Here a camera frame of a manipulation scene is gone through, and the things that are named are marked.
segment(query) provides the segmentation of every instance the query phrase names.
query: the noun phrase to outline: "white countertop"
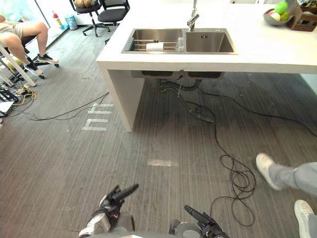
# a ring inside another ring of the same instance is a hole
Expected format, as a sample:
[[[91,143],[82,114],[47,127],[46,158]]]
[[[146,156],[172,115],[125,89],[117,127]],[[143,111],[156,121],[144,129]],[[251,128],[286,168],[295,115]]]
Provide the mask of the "white countertop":
[[[134,28],[187,28],[191,4],[134,6],[97,61],[114,70],[317,73],[317,30],[292,31],[264,22],[275,5],[197,4],[195,28],[226,28],[238,55],[122,54]]]

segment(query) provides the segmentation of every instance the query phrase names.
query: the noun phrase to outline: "gray pants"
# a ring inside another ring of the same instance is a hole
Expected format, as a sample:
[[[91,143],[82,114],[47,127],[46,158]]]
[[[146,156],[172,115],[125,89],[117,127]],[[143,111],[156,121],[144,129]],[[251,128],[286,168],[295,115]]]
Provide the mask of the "gray pants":
[[[301,189],[317,196],[317,162],[300,165],[298,168],[274,164],[268,169],[269,176],[276,185]],[[309,216],[311,237],[317,237],[317,215]]]

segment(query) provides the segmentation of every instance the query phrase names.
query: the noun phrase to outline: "sneaker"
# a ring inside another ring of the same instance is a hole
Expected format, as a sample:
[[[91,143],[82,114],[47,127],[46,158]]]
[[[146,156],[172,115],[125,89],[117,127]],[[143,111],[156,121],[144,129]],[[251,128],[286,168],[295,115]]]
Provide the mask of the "sneaker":
[[[309,232],[308,223],[308,216],[314,215],[312,208],[307,202],[297,200],[294,204],[294,211],[299,225],[300,238],[312,238]]]
[[[277,186],[273,183],[272,179],[269,176],[268,168],[274,164],[274,161],[267,154],[260,153],[257,155],[256,164],[259,172],[264,177],[266,182],[274,189],[274,190],[282,190],[283,188]]]
[[[38,69],[33,63],[29,63],[28,65],[24,64],[24,68],[30,71],[33,75],[41,75],[43,71]]]
[[[38,54],[38,62],[55,64],[58,63],[58,60],[52,59],[48,54],[43,55],[43,57]]]

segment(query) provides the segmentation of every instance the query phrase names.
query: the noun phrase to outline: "double sink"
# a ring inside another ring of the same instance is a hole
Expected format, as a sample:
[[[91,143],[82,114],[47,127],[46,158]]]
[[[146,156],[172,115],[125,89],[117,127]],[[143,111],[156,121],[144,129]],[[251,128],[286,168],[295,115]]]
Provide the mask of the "double sink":
[[[163,51],[147,51],[148,43],[163,43]],[[122,53],[236,55],[225,28],[134,29]]]

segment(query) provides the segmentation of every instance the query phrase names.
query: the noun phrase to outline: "bottle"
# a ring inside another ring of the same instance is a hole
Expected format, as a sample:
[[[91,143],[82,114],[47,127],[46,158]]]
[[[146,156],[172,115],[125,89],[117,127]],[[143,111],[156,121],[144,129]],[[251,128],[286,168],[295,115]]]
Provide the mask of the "bottle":
[[[58,27],[62,26],[62,23],[58,17],[58,15],[53,11],[53,18],[56,20]]]

